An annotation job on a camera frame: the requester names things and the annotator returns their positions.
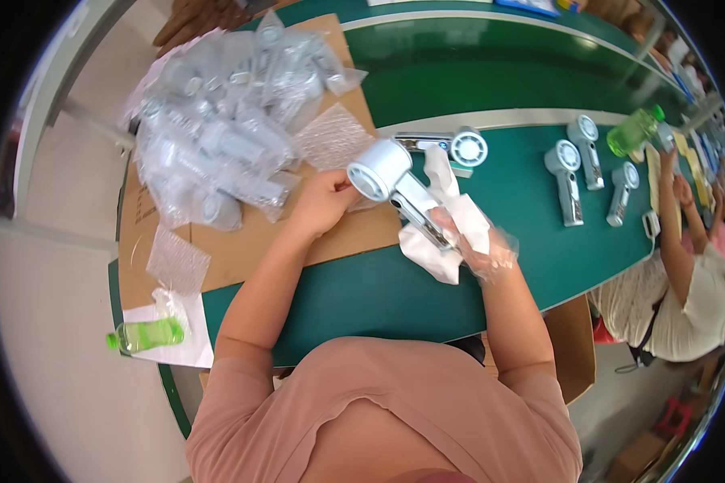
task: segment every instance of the bubble wrap sheet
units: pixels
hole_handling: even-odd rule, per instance
[[[146,270],[167,290],[184,296],[197,295],[202,291],[211,258],[169,229],[158,225]]]
[[[319,171],[345,169],[376,140],[340,103],[295,135],[304,159]]]

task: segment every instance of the yellow paper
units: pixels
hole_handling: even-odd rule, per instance
[[[645,148],[645,154],[647,156],[647,181],[650,185],[650,208],[655,210],[655,213],[660,213],[660,195],[659,195],[659,181],[660,181],[660,154],[650,144]],[[679,228],[679,239],[682,239],[682,211],[679,209],[679,202],[674,201],[677,204],[677,227]]]
[[[701,171],[700,163],[698,162],[698,152],[693,148],[687,149],[687,165],[690,167],[690,172],[693,174],[693,181],[696,185],[696,194],[698,195],[698,202],[701,206],[711,205],[711,196],[709,190],[706,188],[706,179],[704,178],[704,172]]]
[[[650,184],[650,208],[658,213],[658,180],[660,179],[660,155],[651,145],[645,148],[647,154],[647,181]]]
[[[701,173],[698,152],[693,148],[688,148],[685,157],[687,158],[687,165],[690,167],[690,172],[693,173],[693,176],[695,177],[696,171]]]
[[[685,135],[678,130],[675,130],[674,142],[677,144],[677,149],[679,150],[679,153],[682,156],[685,156],[687,154],[687,150],[690,149],[690,147],[687,145],[687,139],[685,138]]]

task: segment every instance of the hand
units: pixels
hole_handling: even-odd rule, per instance
[[[510,246],[499,230],[489,230],[489,253],[482,254],[473,250],[467,238],[459,233],[451,214],[442,206],[429,211],[430,218],[436,225],[442,227],[446,232],[452,233],[457,239],[456,249],[470,267],[473,274],[484,282],[493,283],[495,275],[502,268],[512,268],[518,258],[518,253],[510,249]]]
[[[338,223],[359,197],[346,177],[346,170],[318,173],[306,183],[288,225],[311,239],[319,238]]]
[[[658,154],[660,154],[661,171],[673,171],[674,163],[679,160],[679,154],[677,153],[677,149],[672,149],[671,152],[666,152],[661,149],[660,151],[658,151]]]
[[[674,197],[679,200],[679,204],[683,208],[688,208],[693,204],[693,191],[682,175],[674,176]]]

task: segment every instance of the green bottle cap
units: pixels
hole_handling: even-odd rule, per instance
[[[658,122],[663,122],[663,120],[666,119],[666,114],[663,113],[663,109],[661,109],[658,104],[652,106],[652,109],[650,109],[650,112],[652,112],[653,117]]]
[[[110,349],[118,349],[118,337],[114,333],[109,333],[108,335],[105,335],[105,339],[107,341],[107,347]]]

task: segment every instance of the woman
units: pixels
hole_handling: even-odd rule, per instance
[[[645,40],[647,39],[647,32],[650,30],[652,25],[653,19],[645,15],[644,10],[642,10],[641,12],[633,13],[626,17],[626,19],[623,20],[621,29],[625,33],[629,34],[639,45],[641,45],[645,43]],[[676,38],[677,37],[673,31],[667,30],[661,34],[658,43],[655,44],[654,47],[651,47],[649,51],[650,55],[656,58],[660,66],[666,72],[671,72],[671,63],[669,62],[668,57],[666,57],[663,53],[660,53],[660,50],[666,52]]]
[[[576,481],[577,434],[518,266],[481,282],[499,380],[449,345],[345,337],[314,349],[274,391],[271,349],[309,246],[358,198],[343,170],[311,179],[231,302],[188,438],[193,480]],[[466,254],[487,271],[488,256]]]
[[[725,257],[709,240],[690,185],[673,178],[677,151],[661,152],[660,250],[588,294],[607,332],[669,362],[689,362],[725,343]],[[685,212],[693,253],[679,242],[677,203]]]

